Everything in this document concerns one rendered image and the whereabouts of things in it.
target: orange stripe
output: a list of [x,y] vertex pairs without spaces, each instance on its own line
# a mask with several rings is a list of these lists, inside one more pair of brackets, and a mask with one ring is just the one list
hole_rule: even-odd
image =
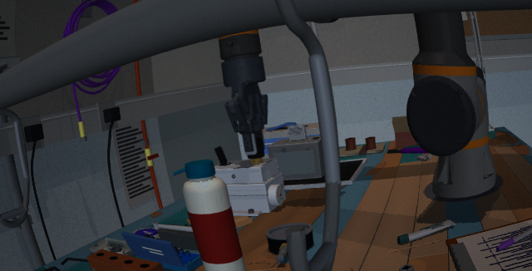
[[482,123],[482,119],[484,118],[484,101],[482,100],[482,95],[480,94],[480,90],[478,88],[476,90],[479,92],[480,103],[482,104],[482,116],[480,117],[480,123]]
[[481,147],[483,145],[487,145],[488,143],[490,143],[489,135],[484,138],[470,141],[462,150],[471,150],[477,147]]
[[444,67],[412,64],[415,74],[431,76],[476,76],[476,67]]
[[228,35],[228,36],[220,37],[220,38],[218,38],[218,40],[224,39],[224,38],[227,38],[227,37],[232,37],[232,36],[235,36],[235,35],[240,35],[240,34],[259,34],[259,30],[251,30],[251,31],[231,34],[231,35]]

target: clipboard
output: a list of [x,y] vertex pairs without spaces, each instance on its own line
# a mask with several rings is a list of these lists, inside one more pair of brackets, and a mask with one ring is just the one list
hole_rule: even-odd
[[[527,229],[532,229],[532,219],[518,221],[493,229],[483,230],[478,233],[467,234],[461,237],[448,239],[446,244],[449,248],[449,253],[453,258],[456,270],[458,271],[485,271],[486,266],[480,266],[480,264],[489,264],[490,266],[494,266],[492,267],[493,269],[501,270],[504,268],[502,267],[503,259],[500,259],[500,257],[509,257],[509,255],[506,253],[506,249],[500,251],[499,253],[495,252],[495,247],[512,236],[517,235],[516,231],[522,232]],[[478,243],[478,246],[475,247],[475,241],[484,241],[485,245],[483,242]],[[519,244],[526,243],[526,238],[521,241],[522,242],[518,242],[508,248],[508,252],[511,252],[515,259],[520,258],[519,256],[515,255],[515,252],[519,252]],[[506,262],[508,259],[505,259],[504,261],[504,264],[512,264],[512,262]],[[528,270],[532,267],[532,258],[530,258],[528,262],[530,263],[530,266],[526,265],[526,260],[524,261],[521,259],[518,262],[522,267],[515,269],[512,268],[515,271]]]

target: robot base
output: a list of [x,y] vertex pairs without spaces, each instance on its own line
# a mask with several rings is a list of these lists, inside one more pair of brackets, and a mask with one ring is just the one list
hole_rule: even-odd
[[496,177],[490,145],[486,144],[440,157],[432,191],[444,199],[475,197],[492,189]]

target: red label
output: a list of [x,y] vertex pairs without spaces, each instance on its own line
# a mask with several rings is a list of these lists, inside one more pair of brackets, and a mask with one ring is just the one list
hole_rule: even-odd
[[226,264],[242,258],[233,210],[214,214],[191,214],[190,224],[201,259],[209,264]]

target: purple pen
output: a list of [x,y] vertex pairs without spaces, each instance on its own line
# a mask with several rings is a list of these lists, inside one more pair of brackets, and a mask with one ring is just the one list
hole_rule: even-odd
[[532,229],[529,229],[529,230],[525,231],[523,234],[515,236],[514,238],[507,239],[505,242],[503,242],[499,246],[497,246],[497,251],[501,251],[503,249],[507,249],[511,245],[521,241],[523,238],[526,238],[530,234],[532,234]]

